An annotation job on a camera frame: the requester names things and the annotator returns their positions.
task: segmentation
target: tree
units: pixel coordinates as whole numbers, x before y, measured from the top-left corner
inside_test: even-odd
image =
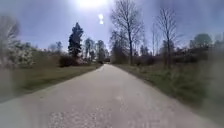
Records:
[[[148,55],[149,54],[148,53],[148,48],[146,46],[142,45],[141,48],[140,48],[140,53],[141,53],[142,56]]]
[[[76,23],[75,27],[72,28],[72,34],[69,37],[68,52],[75,59],[78,58],[78,54],[81,52],[81,37],[83,34],[83,29]]]
[[[190,41],[190,48],[203,48],[208,47],[211,44],[212,44],[211,37],[206,33],[202,33],[196,35],[194,40]]]
[[[216,36],[214,47],[216,49],[223,49],[223,47],[224,47],[224,33],[223,33],[223,36],[222,35]]]
[[[93,40],[91,40],[90,38],[87,38],[85,40],[85,58],[87,58],[88,54],[90,53],[90,48],[91,48],[92,42],[93,42]]]
[[[112,23],[128,37],[130,63],[133,63],[133,43],[138,43],[143,35],[140,13],[132,0],[116,0],[111,13]]]
[[[0,15],[0,66],[7,63],[7,49],[16,40],[18,34],[18,22],[8,15]]]
[[[158,54],[159,49],[159,34],[155,23],[152,25],[152,55]]]
[[[171,68],[172,54],[171,54],[171,43],[177,38],[177,22],[175,11],[168,7],[167,4],[161,3],[159,9],[159,15],[157,17],[158,27],[160,28],[164,38],[167,50],[167,67]]]
[[[97,59],[98,61],[103,62],[105,59],[104,42],[102,40],[99,40],[96,45],[97,45]]]
[[[61,54],[61,51],[62,51],[62,43],[60,41],[56,42],[56,52],[58,54]]]
[[[164,64],[168,65],[168,63],[170,63],[170,58],[169,56],[169,52],[170,54],[172,54],[174,52],[174,43],[173,41],[170,41],[170,43],[167,43],[166,40],[163,41],[163,45],[160,49],[160,53],[163,55],[163,60],[164,60]]]
[[[84,58],[85,57],[85,46],[82,45],[81,46],[81,55],[80,55],[81,58]]]
[[[33,47],[30,43],[12,42],[7,50],[8,65],[11,67],[30,67],[33,65]]]
[[[127,62],[128,40],[124,32],[113,31],[110,37],[112,63],[121,64]]]
[[[106,48],[104,49],[104,53],[105,53],[105,58],[109,58],[110,53]]]
[[[50,44],[48,46],[48,51],[55,53],[57,51],[57,45],[56,44]]]
[[[95,52],[91,51],[89,54],[90,54],[91,61],[93,61],[95,59],[95,57],[96,57]]]
[[[96,51],[96,44],[93,40],[90,41],[90,51]]]
[[[138,51],[136,49],[133,49],[133,54],[134,54],[134,64],[139,65],[140,64],[140,60],[139,60],[139,54]]]

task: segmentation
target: evergreen tree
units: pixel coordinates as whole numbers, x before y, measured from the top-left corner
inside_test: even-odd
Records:
[[[81,52],[81,37],[83,34],[83,29],[76,23],[75,27],[72,28],[72,34],[69,37],[68,52],[74,57],[78,58],[78,54]]]

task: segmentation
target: bare tree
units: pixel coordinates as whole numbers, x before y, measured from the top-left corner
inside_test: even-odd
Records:
[[[111,62],[126,63],[128,61],[128,39],[123,31],[112,31],[110,37]]]
[[[156,24],[153,23],[152,25],[152,48],[153,48],[153,52],[152,54],[155,55],[155,54],[158,54],[159,53],[159,33],[158,33],[158,30],[157,30],[157,27],[156,27]]]
[[[90,52],[91,51],[96,52],[96,44],[93,40],[90,42]]]
[[[160,28],[165,42],[167,43],[167,67],[171,68],[171,43],[175,41],[177,38],[177,21],[176,21],[176,13],[166,4],[160,4],[159,15],[157,17],[158,27]]]
[[[105,51],[104,51],[105,44],[102,40],[99,40],[96,45],[97,45],[97,59],[98,61],[103,62],[105,59]]]
[[[54,44],[50,44],[48,46],[48,51],[52,52],[52,53],[55,53],[57,51],[57,44],[54,43]]]
[[[115,9],[112,10],[111,20],[119,31],[124,31],[129,42],[130,63],[133,63],[133,43],[140,41],[143,32],[143,23],[140,13],[132,0],[116,0]]]
[[[56,44],[56,47],[57,47],[57,50],[56,50],[57,53],[58,53],[58,54],[61,54],[62,47],[63,47],[63,46],[62,46],[62,43],[61,43],[60,41],[58,41],[58,42],[56,42],[55,44]]]
[[[0,15],[0,41],[12,42],[19,34],[18,22],[10,16]]]
[[[90,53],[91,42],[93,42],[93,40],[90,38],[85,40],[85,58],[87,58],[88,54]]]

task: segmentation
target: road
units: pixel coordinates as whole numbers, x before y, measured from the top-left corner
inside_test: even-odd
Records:
[[[1,128],[216,128],[138,78],[104,65],[0,104]]]

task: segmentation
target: shrub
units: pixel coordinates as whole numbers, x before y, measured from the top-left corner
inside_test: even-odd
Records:
[[[109,62],[110,62],[110,58],[105,58],[104,61],[105,61],[106,63],[109,63]]]
[[[195,54],[177,55],[173,57],[174,63],[196,63],[198,57]]]
[[[45,51],[35,50],[33,51],[33,68],[56,68],[59,66],[60,55]]]
[[[84,59],[79,59],[79,65],[83,65],[83,66],[86,66],[86,65],[90,65],[92,63],[92,60],[91,58],[84,58]]]
[[[137,65],[152,65],[155,63],[155,57],[152,55],[143,55],[138,58]]]
[[[30,68],[33,66],[33,47],[29,43],[14,41],[6,48],[7,64],[11,68]]]
[[[78,63],[76,60],[68,55],[63,55],[59,59],[59,66],[60,67],[69,67],[69,66],[76,66]]]
[[[103,61],[100,61],[100,60],[99,60],[98,63],[99,63],[99,64],[103,64]]]

